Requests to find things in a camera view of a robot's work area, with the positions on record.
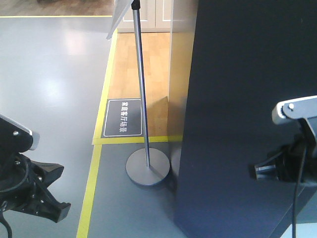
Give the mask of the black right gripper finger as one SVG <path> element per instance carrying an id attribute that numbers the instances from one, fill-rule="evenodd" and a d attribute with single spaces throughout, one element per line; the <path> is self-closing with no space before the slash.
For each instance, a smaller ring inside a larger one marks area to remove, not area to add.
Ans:
<path id="1" fill-rule="evenodd" d="M 282 152 L 271 152 L 267 158 L 254 165 L 256 180 L 279 180 L 278 160 Z"/>

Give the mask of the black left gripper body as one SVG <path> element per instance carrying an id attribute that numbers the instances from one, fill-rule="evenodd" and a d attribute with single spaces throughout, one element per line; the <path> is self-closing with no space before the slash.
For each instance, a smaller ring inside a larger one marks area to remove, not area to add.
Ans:
<path id="1" fill-rule="evenodd" d="M 43 183 L 36 177 L 31 160 L 26 156 L 13 154 L 9 162 L 5 167 L 10 170 L 0 173 L 0 213 L 13 210 L 36 216 L 37 185 Z"/>

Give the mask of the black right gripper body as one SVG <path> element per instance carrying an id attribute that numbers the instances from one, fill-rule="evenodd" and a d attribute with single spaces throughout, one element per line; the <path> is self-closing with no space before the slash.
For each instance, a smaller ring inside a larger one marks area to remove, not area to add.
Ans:
<path id="1" fill-rule="evenodd" d="M 281 147 L 282 155 L 279 180 L 296 182 L 301 162 L 304 167 L 300 184 L 316 186 L 317 184 L 317 118 L 299 119 L 300 131 L 295 134 L 290 144 Z"/>

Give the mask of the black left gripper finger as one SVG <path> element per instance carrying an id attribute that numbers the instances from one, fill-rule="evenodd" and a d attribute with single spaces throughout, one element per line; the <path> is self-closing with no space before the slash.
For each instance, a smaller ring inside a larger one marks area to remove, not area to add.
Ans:
<path id="1" fill-rule="evenodd" d="M 37 216 L 49 219 L 58 223 L 65 219 L 71 208 L 70 203 L 58 202 L 48 189 L 41 184 L 37 185 L 37 197 L 39 204 L 37 205 Z"/>
<path id="2" fill-rule="evenodd" d="M 42 163 L 31 161 L 32 170 L 36 177 L 45 185 L 50 186 L 59 179 L 63 173 L 64 166 L 55 163 Z"/>

